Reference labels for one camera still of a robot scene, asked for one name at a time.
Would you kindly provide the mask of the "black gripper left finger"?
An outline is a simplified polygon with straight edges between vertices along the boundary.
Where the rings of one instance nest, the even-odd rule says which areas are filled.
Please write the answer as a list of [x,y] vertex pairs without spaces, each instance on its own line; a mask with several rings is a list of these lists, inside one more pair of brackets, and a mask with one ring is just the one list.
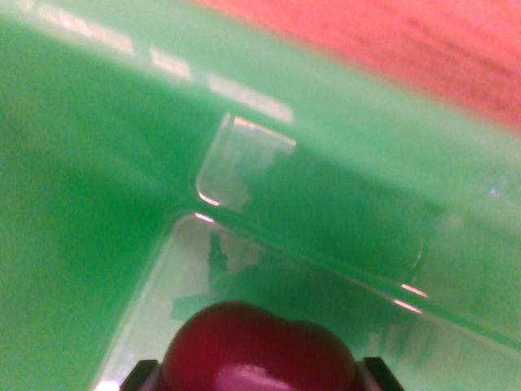
[[161,364],[155,359],[138,361],[119,386],[120,391],[160,391],[163,389]]

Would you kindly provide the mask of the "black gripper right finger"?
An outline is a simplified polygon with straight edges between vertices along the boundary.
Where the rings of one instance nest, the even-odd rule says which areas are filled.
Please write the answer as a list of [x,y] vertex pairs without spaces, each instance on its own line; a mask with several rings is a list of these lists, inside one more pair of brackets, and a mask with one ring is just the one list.
[[404,391],[403,386],[380,357],[364,357],[357,362],[358,390]]

